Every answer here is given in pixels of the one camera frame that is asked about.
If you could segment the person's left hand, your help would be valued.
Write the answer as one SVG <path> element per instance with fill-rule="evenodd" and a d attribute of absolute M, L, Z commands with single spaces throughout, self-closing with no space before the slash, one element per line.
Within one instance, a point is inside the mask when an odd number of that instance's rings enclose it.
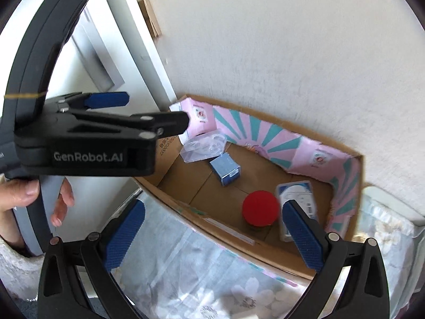
<path fill-rule="evenodd" d="M 32 180 L 11 180 L 1 183 L 1 237 L 16 249 L 24 248 L 24 240 L 17 226 L 12 210 L 15 207 L 26 207 L 32 204 L 40 193 L 40 182 Z M 55 227 L 64 222 L 69 207 L 74 206 L 74 193 L 67 179 L 63 180 L 60 194 L 50 221 Z"/>

